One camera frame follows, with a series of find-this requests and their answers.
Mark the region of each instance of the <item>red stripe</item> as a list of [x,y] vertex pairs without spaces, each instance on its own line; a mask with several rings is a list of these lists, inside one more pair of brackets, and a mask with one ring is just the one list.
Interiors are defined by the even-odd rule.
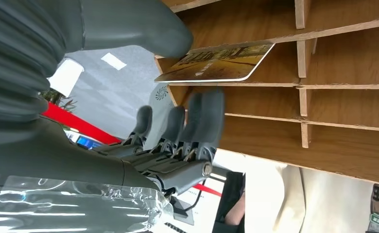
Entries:
[[197,184],[194,186],[194,188],[198,189],[198,190],[201,190],[203,192],[207,192],[207,193],[211,193],[211,194],[214,194],[214,195],[217,195],[218,197],[221,197],[221,193],[215,191],[214,189],[211,189],[211,188],[208,188],[208,187],[205,187],[204,185],[202,184]]
[[118,138],[100,130],[99,128],[89,124],[74,114],[65,111],[55,104],[49,103],[48,110],[42,115],[67,125],[68,127],[77,129],[80,133],[95,138],[102,143],[111,144],[121,142]]

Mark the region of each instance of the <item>wooden shelf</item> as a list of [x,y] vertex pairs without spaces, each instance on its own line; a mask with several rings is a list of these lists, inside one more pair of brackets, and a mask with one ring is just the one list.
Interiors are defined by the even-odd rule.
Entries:
[[281,86],[291,87],[300,83],[297,68],[295,42],[276,44],[251,76],[241,82],[222,83],[170,83],[176,86]]
[[379,132],[313,125],[309,149],[300,124],[226,116],[220,148],[379,183]]
[[173,12],[185,11],[220,0],[162,0]]
[[194,35],[191,52],[199,52],[379,27],[379,0],[313,0],[301,30],[292,0],[222,0],[178,16]]
[[[205,92],[213,87],[170,86],[174,102],[187,108],[191,93]],[[292,87],[223,87],[225,95],[225,114],[227,116],[250,117],[269,120],[300,122],[299,94]]]
[[379,89],[379,28],[319,38],[300,87]]
[[308,120],[379,131],[379,90],[313,90]]

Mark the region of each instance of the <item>plastic wrap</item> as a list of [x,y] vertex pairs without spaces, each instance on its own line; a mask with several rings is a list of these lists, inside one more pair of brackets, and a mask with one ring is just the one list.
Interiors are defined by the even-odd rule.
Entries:
[[0,186],[0,233],[133,233],[172,215],[149,188],[17,176]]

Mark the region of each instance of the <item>robotic hand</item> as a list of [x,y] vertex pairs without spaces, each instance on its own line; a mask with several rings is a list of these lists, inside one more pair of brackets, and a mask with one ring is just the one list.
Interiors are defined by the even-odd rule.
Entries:
[[212,172],[212,161],[224,125],[223,93],[215,90],[192,96],[185,128],[184,108],[171,109],[158,145],[142,151],[151,119],[150,106],[140,108],[137,125],[125,141],[93,150],[130,163],[166,197],[181,194],[206,179]]

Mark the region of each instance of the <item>wooden divider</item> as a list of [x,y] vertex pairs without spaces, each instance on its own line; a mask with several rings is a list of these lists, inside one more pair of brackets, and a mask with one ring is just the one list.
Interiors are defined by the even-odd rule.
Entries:
[[311,55],[315,52],[317,39],[297,41],[298,77],[306,78],[310,67]]
[[300,88],[379,89],[379,28],[319,38]]
[[162,0],[173,12],[188,10],[220,0]]
[[311,0],[295,0],[295,27],[297,29],[305,28],[310,5]]
[[303,148],[309,148],[311,142],[312,125],[301,123],[301,143]]
[[[169,86],[174,104],[187,108],[192,93],[206,92],[214,87]],[[298,90],[292,87],[222,87],[225,115],[268,120],[300,122]]]
[[379,131],[379,90],[312,90],[308,123]]
[[194,35],[191,52],[199,52],[379,27],[379,0],[312,1],[307,25],[300,30],[292,0],[222,0],[178,16]]
[[311,90],[299,89],[300,93],[300,115],[308,117],[311,101]]
[[379,131],[312,126],[302,148],[300,124],[225,117],[220,148],[379,183]]

